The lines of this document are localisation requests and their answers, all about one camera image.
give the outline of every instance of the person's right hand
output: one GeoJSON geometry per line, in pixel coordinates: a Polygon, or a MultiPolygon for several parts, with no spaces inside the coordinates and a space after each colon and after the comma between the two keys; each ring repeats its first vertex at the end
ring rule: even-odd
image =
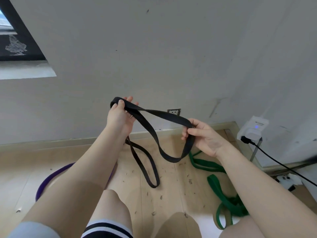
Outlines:
{"type": "Polygon", "coordinates": [[[195,128],[183,127],[182,140],[186,140],[188,134],[196,136],[195,145],[205,154],[217,157],[219,150],[231,146],[221,135],[208,124],[196,119],[188,119],[195,128]]]}

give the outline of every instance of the hand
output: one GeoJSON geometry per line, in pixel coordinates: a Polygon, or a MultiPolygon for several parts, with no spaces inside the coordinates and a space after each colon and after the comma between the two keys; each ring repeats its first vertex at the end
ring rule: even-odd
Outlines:
{"type": "MultiPolygon", "coordinates": [[[[131,102],[132,96],[124,97],[123,99],[131,102]]],[[[108,113],[107,127],[114,129],[116,132],[120,132],[121,135],[127,137],[133,127],[135,118],[124,109],[125,103],[123,100],[119,100],[118,104],[114,104],[108,113]]]]}
{"type": "Polygon", "coordinates": [[[183,127],[182,140],[186,140],[188,134],[196,136],[195,145],[205,154],[217,157],[220,149],[231,144],[221,135],[212,129],[208,124],[205,124],[196,119],[188,119],[195,128],[183,127]]]}

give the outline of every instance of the shorts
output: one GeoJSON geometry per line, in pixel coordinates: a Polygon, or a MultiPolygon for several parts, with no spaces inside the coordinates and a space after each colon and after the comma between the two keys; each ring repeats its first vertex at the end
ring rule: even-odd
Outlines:
{"type": "Polygon", "coordinates": [[[132,231],[124,225],[113,220],[93,220],[87,227],[81,238],[133,238],[132,231]]]}

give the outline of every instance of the white plug adapter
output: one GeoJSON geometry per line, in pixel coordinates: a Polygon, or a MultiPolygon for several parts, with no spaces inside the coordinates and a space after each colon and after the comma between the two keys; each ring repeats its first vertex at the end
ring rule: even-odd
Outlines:
{"type": "Polygon", "coordinates": [[[250,140],[258,140],[262,137],[262,131],[268,126],[269,121],[264,118],[253,116],[247,121],[237,134],[237,139],[241,140],[242,136],[250,140]]]}

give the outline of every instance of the white drawing on window frame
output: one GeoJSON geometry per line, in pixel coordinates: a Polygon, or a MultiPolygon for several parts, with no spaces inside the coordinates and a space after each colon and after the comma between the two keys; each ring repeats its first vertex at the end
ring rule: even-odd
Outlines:
{"type": "Polygon", "coordinates": [[[21,43],[14,35],[9,35],[10,45],[6,46],[5,49],[9,52],[15,53],[10,56],[21,56],[25,55],[23,52],[26,50],[26,45],[21,43]]]}

